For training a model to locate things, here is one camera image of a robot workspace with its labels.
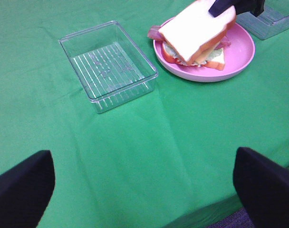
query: transparent storage bin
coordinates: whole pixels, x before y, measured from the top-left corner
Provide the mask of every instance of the transparent storage bin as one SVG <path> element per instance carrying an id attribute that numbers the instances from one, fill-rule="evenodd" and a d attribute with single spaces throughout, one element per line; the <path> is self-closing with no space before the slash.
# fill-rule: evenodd
<path id="1" fill-rule="evenodd" d="M 98 113 L 154 90 L 157 69 L 117 21 L 59 42 Z"/>
<path id="2" fill-rule="evenodd" d="M 257 18 L 246 12 L 237 16 L 237 22 L 258 38 L 268 39 L 289 29 L 289 0 L 265 0 L 264 12 Z"/>

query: plastic plate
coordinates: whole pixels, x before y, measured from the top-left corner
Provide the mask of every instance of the plastic plate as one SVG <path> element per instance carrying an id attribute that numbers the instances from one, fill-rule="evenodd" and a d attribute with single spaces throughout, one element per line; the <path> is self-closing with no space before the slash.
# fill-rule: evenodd
<path id="1" fill-rule="evenodd" d="M 206 67 L 185 67 L 168 63 L 164 60 L 161 53 L 162 41 L 154 40 L 153 46 L 160 63 L 176 76 L 195 82 L 218 82 L 239 74 L 252 61 L 255 53 L 253 39 L 249 33 L 237 23 L 227 31 L 227 37 L 230 39 L 231 45 L 225 47 L 226 65 L 222 71 Z"/>

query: green table cover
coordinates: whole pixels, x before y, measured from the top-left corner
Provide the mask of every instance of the green table cover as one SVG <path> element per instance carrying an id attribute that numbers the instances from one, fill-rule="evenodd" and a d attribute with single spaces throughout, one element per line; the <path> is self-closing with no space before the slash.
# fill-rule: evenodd
<path id="1" fill-rule="evenodd" d="M 252 36 L 255 57 L 232 79 L 187 81 L 146 35 L 191 2 L 0 0 L 0 174 L 52 151 L 56 187 L 39 228 L 160 228 L 188 213 L 202 228 L 241 207 L 239 146 L 289 165 L 289 30 Z M 159 77 L 153 92 L 97 114 L 58 39 L 111 20 Z"/>

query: clear plastic container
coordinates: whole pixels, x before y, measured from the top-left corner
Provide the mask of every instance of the clear plastic container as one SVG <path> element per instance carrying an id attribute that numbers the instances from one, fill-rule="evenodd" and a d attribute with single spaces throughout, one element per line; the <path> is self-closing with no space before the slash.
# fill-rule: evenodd
<path id="1" fill-rule="evenodd" d="M 154 90 L 157 69 L 117 21 L 59 42 L 98 113 Z"/>
<path id="2" fill-rule="evenodd" d="M 289 29 L 289 0 L 265 0 L 264 12 L 257 18 L 251 13 L 237 16 L 237 22 L 264 40 Z"/>

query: green tablecloth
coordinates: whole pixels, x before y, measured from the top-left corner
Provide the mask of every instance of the green tablecloth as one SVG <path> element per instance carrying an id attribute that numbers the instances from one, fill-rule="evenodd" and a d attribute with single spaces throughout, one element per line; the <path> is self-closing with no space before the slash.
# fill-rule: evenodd
<path id="1" fill-rule="evenodd" d="M 0 0 L 0 174 L 52 151 L 56 187 L 39 228 L 159 228 L 190 212 L 204 227 L 241 206 L 239 146 L 289 165 L 289 30 L 253 37 L 256 55 L 236 77 L 187 81 L 146 35 L 191 2 Z M 110 20 L 159 77 L 152 93 L 96 114 L 58 39 Z"/>

